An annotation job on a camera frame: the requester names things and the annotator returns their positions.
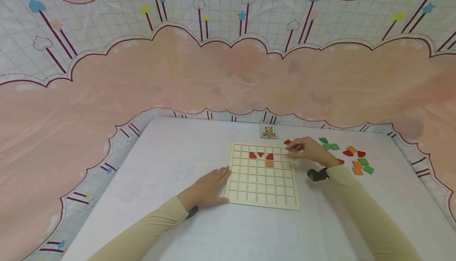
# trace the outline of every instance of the red puzzle piece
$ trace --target red puzzle piece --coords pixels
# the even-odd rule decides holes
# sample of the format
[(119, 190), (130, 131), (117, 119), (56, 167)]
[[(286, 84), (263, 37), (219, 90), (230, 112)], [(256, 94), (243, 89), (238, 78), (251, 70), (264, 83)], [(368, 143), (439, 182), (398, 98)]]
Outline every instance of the red puzzle piece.
[(345, 150), (342, 153), (345, 154), (346, 156), (353, 156), (353, 153), (350, 150)]

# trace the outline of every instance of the orange puzzle piece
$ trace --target orange puzzle piece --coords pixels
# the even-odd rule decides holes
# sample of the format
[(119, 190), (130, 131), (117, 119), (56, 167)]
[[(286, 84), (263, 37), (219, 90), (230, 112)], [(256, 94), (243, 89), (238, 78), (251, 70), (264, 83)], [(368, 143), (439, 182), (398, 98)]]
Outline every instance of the orange puzzle piece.
[(354, 148), (352, 146), (347, 147), (347, 149), (348, 149), (348, 151), (350, 151), (353, 154), (355, 154), (357, 152), (356, 148)]
[(363, 165), (359, 161), (353, 161), (353, 166), (358, 169), (363, 169)]
[(353, 173), (355, 175), (364, 175), (363, 171), (360, 168), (353, 167)]

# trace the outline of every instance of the table surface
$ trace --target table surface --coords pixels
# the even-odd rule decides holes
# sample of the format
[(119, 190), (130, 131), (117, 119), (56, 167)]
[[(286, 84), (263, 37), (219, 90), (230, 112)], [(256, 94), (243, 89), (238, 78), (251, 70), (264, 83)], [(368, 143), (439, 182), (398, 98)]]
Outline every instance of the table surface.
[[(258, 124), (156, 117), (150, 121), (63, 256), (87, 260), (104, 244), (203, 174), (227, 165), (233, 142), (283, 146), (286, 139), (326, 137), (362, 147), (375, 168), (357, 176), (412, 241), (423, 260), (456, 256), (456, 233), (393, 140), (380, 133), (277, 126), (279, 139), (259, 136)], [(300, 211), (226, 204), (200, 210), (171, 229), (143, 260), (373, 260), (354, 222), (327, 187), (296, 168)]]

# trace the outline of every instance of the black wristband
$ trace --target black wristband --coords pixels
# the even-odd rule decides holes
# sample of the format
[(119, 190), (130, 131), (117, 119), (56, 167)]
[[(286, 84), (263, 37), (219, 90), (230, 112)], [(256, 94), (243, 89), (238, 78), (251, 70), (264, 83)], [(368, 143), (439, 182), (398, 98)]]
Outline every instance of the black wristband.
[(188, 211), (188, 216), (186, 217), (186, 219), (189, 219), (191, 218), (192, 216), (194, 216), (196, 213), (198, 213), (198, 206), (194, 206), (193, 208), (191, 208), (189, 211)]

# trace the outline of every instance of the puzzle board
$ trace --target puzzle board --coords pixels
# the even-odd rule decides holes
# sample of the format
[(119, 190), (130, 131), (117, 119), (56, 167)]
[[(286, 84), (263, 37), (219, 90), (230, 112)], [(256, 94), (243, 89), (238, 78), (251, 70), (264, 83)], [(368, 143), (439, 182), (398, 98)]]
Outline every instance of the puzzle board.
[(230, 203), (299, 210), (295, 169), (283, 147), (243, 144), (231, 147)]

